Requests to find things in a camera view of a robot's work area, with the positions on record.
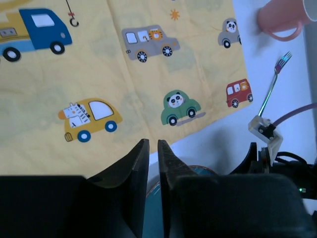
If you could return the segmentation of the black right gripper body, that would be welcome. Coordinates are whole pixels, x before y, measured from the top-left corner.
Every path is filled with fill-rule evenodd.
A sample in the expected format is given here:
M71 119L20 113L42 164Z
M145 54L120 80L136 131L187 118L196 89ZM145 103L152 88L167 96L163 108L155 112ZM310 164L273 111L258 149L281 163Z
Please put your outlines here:
M278 152L275 159L266 147L257 149L252 142L249 151L232 174L279 174L289 178L298 188L302 198L317 197L317 166L308 164L302 157L291 152Z

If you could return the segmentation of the yellow vehicle-print placemat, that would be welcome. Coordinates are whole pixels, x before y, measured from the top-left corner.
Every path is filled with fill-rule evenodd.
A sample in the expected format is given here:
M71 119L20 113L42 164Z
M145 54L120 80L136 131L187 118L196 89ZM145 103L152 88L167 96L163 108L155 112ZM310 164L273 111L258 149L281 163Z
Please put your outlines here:
M93 175L253 98L230 0L3 0L0 173Z

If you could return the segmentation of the pink ceramic mug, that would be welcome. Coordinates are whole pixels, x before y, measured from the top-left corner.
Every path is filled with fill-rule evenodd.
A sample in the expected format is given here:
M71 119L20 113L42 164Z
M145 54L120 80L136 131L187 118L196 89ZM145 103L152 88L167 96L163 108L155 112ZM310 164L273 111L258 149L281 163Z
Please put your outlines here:
M271 0L257 13L261 31L282 42L295 39L305 25L316 21L316 0Z

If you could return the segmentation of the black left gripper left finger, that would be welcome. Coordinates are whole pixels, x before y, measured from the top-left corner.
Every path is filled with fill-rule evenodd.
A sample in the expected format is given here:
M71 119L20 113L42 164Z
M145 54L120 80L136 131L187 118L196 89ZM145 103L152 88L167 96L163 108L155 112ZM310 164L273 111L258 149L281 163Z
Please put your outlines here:
M73 238L140 238L143 235L149 141L84 180L75 200Z

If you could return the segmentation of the teal floral ceramic plate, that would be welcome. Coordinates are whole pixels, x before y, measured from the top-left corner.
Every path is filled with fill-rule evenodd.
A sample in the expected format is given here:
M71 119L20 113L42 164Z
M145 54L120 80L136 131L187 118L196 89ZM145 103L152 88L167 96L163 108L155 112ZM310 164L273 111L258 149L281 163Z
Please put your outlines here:
M159 177L148 191L145 201L143 238L163 238L163 216Z

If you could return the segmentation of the iridescent blue-green fork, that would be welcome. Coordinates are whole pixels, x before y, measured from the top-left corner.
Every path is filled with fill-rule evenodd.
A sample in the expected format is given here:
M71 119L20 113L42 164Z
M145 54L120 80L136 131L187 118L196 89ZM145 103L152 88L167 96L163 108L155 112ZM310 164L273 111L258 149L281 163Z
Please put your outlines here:
M276 84L276 81L277 81L277 77L278 75L280 74L281 70L284 68L284 66L288 63L288 61L291 59L292 57L292 53L291 52L287 52L284 56L282 56L280 58L280 60L275 64L275 67L274 67L274 76L273 76L273 79L272 79L272 82L269 86L269 89L268 89L268 92L265 96L265 99L261 105L261 108L258 112L258 116L261 117L263 115L263 112L264 112L264 109L268 103L268 100L272 94L272 91L274 89L274 86Z

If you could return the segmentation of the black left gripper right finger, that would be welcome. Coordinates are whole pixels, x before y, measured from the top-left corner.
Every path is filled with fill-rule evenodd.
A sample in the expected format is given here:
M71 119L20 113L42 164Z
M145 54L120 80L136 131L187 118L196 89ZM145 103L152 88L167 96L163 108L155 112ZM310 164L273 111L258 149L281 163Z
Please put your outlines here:
M196 176L197 174L173 153L166 140L158 141L158 164L163 236L165 238L183 238L183 222L176 184L182 176Z

